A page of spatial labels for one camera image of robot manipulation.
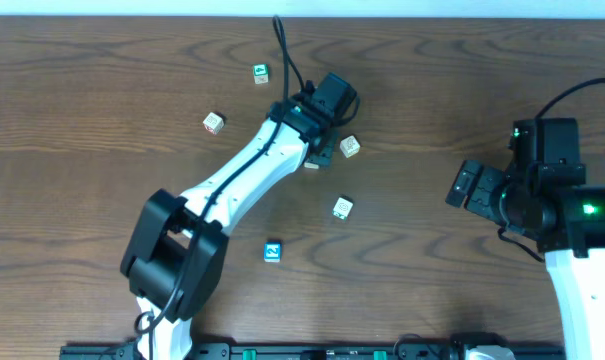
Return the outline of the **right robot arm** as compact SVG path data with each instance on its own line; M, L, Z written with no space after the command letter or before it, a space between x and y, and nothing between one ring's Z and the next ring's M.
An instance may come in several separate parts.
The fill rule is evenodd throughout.
M453 207L535 242L549 273L569 359L605 359L605 186L586 183L573 118L514 122L513 158L499 170L462 163L447 194Z

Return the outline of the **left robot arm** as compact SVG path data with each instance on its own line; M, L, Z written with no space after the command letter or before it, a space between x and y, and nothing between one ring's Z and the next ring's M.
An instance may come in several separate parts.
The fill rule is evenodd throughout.
M136 349L144 359L184 359L192 318L217 287L229 237L278 181L319 152L357 114L357 91L337 75L272 104L251 141L216 173L144 204L120 264L141 309Z

